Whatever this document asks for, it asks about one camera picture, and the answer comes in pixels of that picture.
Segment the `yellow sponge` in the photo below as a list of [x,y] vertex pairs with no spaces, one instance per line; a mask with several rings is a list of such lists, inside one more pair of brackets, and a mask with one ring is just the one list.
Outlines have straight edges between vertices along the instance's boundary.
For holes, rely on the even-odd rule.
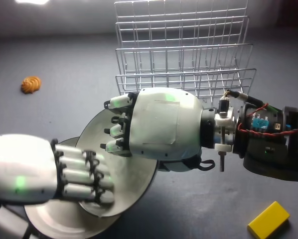
[[265,239],[290,217],[278,203],[273,202],[248,224],[248,229],[257,239]]

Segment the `gray tabletop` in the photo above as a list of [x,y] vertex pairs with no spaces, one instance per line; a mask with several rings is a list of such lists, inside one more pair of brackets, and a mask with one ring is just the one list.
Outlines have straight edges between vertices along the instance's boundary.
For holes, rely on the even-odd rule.
[[[251,94],[282,108],[298,107],[298,29],[249,32],[249,66],[257,68]],[[118,94],[114,35],[0,41],[0,134],[27,133],[59,140],[79,136]],[[41,90],[23,95],[24,77]],[[204,159],[217,153],[205,150]],[[291,215],[279,238],[298,239],[298,182],[253,174],[238,156],[225,172],[163,173],[144,197],[99,238],[252,238],[246,225],[273,201]]]

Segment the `wire rack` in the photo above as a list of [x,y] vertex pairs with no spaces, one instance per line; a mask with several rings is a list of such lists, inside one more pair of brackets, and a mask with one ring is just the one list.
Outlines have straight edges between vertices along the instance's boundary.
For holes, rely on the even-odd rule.
[[115,3],[120,94],[183,89],[213,103],[228,88],[247,92],[252,44],[248,0],[140,0]]

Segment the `metal wire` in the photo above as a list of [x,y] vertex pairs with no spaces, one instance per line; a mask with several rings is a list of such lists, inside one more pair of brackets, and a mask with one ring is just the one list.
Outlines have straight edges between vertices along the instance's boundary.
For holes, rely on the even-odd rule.
[[173,87],[213,103],[227,89],[247,92],[248,0],[140,0],[115,3],[120,94]]

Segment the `red cable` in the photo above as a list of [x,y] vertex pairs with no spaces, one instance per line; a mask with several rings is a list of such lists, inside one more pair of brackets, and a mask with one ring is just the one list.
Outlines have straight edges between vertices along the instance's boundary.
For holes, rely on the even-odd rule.
[[[247,117],[252,116],[255,112],[258,112],[260,110],[263,110],[268,105],[269,105],[269,103],[266,103],[265,105],[263,105],[262,107],[258,108],[257,110],[255,110],[251,114],[248,114]],[[292,129],[290,131],[283,131],[283,132],[280,132],[280,133],[261,133],[261,132],[256,132],[256,131],[253,131],[253,130],[241,129],[241,126],[242,126],[242,123],[239,124],[238,131],[243,132],[243,133],[253,133],[253,134],[257,135],[257,136],[261,136],[261,135],[264,135],[264,136],[281,136],[281,135],[290,135],[290,134],[293,134],[293,133],[298,132],[298,128],[296,128],[296,129]]]

